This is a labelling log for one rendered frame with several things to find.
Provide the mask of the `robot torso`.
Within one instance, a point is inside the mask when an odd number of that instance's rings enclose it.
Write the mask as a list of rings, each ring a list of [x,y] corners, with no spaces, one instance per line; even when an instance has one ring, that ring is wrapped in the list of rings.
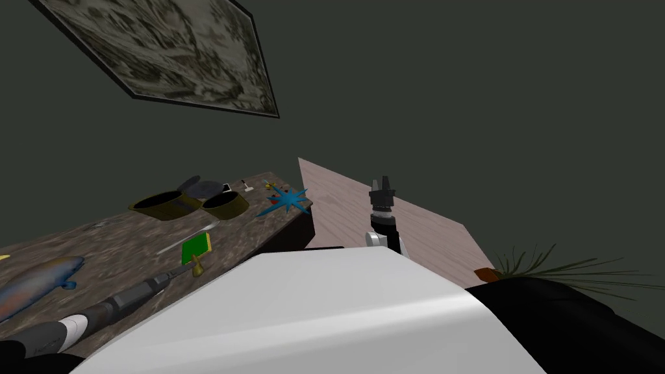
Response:
[[[465,289],[384,247],[264,253],[71,374],[545,374]]]

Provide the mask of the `black framed wall picture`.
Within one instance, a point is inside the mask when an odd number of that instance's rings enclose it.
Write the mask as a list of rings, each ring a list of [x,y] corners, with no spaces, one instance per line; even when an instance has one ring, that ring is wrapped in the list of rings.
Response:
[[[279,117],[236,0],[29,0],[131,97]]]

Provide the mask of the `green plant in orange pot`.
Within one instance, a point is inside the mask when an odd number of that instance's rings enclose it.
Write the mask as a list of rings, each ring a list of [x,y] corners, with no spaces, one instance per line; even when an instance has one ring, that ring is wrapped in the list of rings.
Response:
[[[639,303],[642,295],[665,304],[665,282],[658,275],[628,267],[625,256],[589,256],[554,262],[558,247],[535,246],[531,251],[513,247],[496,254],[497,267],[474,271],[480,284],[465,290],[484,303],[516,305],[548,303],[554,308],[583,308],[612,313],[607,301]]]

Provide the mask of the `small olive bowl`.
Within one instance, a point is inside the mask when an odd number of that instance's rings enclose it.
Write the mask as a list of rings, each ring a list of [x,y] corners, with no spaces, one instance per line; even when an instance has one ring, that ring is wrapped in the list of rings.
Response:
[[[207,199],[201,206],[207,214],[219,220],[230,220],[242,215],[250,204],[236,191],[219,193]]]

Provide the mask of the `blue star-shaped object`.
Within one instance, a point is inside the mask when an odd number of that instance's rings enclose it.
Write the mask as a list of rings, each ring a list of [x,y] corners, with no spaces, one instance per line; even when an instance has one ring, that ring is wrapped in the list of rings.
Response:
[[[277,196],[267,197],[267,199],[273,204],[267,208],[265,211],[257,214],[257,217],[265,216],[270,212],[277,210],[280,207],[284,207],[286,213],[289,212],[290,208],[294,207],[303,213],[308,214],[307,209],[301,205],[302,202],[306,201],[307,198],[302,197],[302,195],[307,191],[307,189],[301,190],[300,192],[294,192],[293,189],[289,189],[287,192],[277,189],[273,186],[273,189],[277,192]]]

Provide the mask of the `blue orange blimp-shaped object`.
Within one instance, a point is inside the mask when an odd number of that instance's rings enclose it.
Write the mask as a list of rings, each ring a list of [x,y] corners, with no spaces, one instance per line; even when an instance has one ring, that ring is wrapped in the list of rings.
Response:
[[[0,324],[57,288],[74,290],[72,277],[84,265],[83,256],[48,260],[22,271],[0,287]]]

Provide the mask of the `grey plate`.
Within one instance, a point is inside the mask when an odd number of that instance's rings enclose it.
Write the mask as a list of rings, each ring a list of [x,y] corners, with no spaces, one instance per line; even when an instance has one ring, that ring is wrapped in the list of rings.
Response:
[[[216,181],[202,181],[199,175],[194,175],[184,181],[176,190],[194,199],[210,199],[228,190],[228,186]]]

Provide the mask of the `brown marble table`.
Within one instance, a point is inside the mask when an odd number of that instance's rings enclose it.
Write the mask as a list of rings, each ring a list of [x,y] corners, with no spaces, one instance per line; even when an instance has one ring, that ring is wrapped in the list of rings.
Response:
[[[218,223],[210,231],[212,249],[202,256],[204,273],[178,276],[158,296],[127,319],[107,327],[74,345],[69,352],[86,357],[122,332],[203,287],[248,258],[261,252],[305,248],[314,237],[311,202],[301,208],[280,208],[269,214],[270,191],[265,184],[288,184],[271,172],[233,182],[231,188],[249,203],[241,216]],[[252,186],[247,192],[245,184]],[[19,330],[45,321],[58,320],[88,308],[145,278],[181,264],[176,242],[214,222],[198,210],[181,219],[159,221],[134,211],[58,234],[0,249],[0,286],[34,265],[63,256],[83,256],[83,267],[72,276],[74,290],[53,290],[28,309],[0,324],[0,340]]]

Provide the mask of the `large olive bowl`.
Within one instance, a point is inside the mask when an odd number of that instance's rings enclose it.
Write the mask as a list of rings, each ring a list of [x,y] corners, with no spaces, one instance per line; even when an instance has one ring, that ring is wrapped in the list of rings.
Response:
[[[173,190],[146,197],[131,205],[129,210],[160,221],[171,221],[195,212],[202,204],[201,200]]]

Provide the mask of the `green sponge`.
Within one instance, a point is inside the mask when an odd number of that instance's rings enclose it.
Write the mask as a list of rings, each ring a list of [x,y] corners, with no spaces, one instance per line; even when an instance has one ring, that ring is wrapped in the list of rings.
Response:
[[[185,265],[192,261],[192,255],[200,257],[204,253],[212,250],[210,241],[210,234],[208,232],[201,232],[196,236],[186,240],[182,243],[181,247],[181,264]]]

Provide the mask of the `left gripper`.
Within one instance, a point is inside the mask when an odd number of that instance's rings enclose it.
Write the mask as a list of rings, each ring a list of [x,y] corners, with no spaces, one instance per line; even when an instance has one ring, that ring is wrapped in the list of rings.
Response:
[[[184,264],[169,271],[167,274],[145,279],[131,286],[129,289],[120,291],[112,296],[109,303],[113,306],[116,314],[126,313],[131,308],[138,308],[167,287],[171,279],[190,271],[194,267],[195,264]]]

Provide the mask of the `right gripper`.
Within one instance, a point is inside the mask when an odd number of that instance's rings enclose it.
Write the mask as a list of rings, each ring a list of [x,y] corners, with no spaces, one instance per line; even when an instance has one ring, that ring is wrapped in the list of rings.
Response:
[[[394,195],[395,190],[390,189],[388,176],[382,177],[381,189],[377,179],[373,179],[371,183],[371,191],[369,192],[372,211],[391,212],[392,207],[394,206]]]

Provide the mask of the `silver spoon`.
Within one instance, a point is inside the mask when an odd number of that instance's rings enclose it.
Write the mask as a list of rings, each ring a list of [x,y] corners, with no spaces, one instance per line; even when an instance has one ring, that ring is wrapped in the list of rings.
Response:
[[[210,231],[210,230],[214,229],[219,223],[220,223],[220,221],[217,220],[217,221],[214,221],[214,222],[212,222],[212,223],[210,223],[210,224],[204,226],[202,229],[200,229],[200,230],[198,230],[198,231],[196,231],[196,232],[194,232],[194,233],[188,235],[187,237],[185,237],[185,238],[183,238],[183,239],[181,239],[181,240],[179,240],[179,241],[177,241],[177,242],[172,243],[172,244],[169,245],[168,247],[163,248],[162,250],[160,250],[159,252],[157,252],[157,255],[161,255],[162,253],[165,253],[165,252],[167,252],[167,251],[173,249],[174,247],[177,247],[178,245],[180,245],[180,244],[186,242],[187,240],[190,240],[190,239],[194,238],[195,236],[197,236],[197,235],[199,235],[199,234],[202,234],[202,233],[204,233],[204,232],[207,232],[207,231]]]

